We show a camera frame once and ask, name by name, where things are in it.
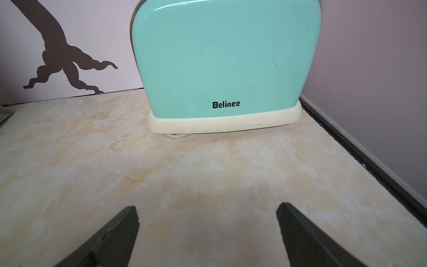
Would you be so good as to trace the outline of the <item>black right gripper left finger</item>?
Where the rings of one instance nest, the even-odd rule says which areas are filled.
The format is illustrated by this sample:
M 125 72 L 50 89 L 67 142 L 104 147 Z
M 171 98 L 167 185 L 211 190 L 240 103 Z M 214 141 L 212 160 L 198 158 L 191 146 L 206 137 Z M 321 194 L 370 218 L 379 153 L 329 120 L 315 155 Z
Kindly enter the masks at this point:
M 127 206 L 58 267 L 126 267 L 139 231 L 135 206 Z

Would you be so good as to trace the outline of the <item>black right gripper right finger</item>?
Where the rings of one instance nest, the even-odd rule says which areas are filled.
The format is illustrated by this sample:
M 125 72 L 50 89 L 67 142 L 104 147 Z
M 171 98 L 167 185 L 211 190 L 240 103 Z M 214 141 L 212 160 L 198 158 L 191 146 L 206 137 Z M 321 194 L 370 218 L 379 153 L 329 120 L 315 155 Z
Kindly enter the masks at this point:
M 292 267 L 365 266 L 291 203 L 280 204 L 276 217 Z

